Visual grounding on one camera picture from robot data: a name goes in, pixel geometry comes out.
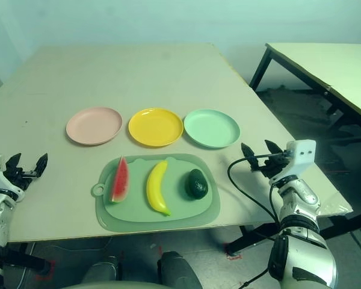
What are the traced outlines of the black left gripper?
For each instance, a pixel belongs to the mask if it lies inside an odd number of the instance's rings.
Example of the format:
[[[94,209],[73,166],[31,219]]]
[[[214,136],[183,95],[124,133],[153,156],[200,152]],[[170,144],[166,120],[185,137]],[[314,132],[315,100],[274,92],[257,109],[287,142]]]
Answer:
[[[5,163],[6,171],[3,174],[13,185],[26,190],[30,183],[32,183],[33,177],[39,178],[42,176],[48,163],[48,154],[44,154],[39,158],[33,174],[32,172],[25,172],[23,169],[17,168],[21,155],[21,153],[18,153],[8,159]]]

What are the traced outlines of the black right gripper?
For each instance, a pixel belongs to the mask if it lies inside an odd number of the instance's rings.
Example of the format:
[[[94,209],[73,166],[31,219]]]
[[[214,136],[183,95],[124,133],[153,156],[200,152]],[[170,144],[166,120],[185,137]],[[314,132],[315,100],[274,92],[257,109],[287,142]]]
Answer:
[[[285,152],[277,144],[270,140],[265,140],[265,144],[270,152],[268,155],[256,155],[252,149],[241,143],[241,150],[246,161],[249,162],[252,172],[261,172],[264,177],[272,179],[285,168],[289,161]],[[264,165],[259,165],[258,159],[265,159]]]

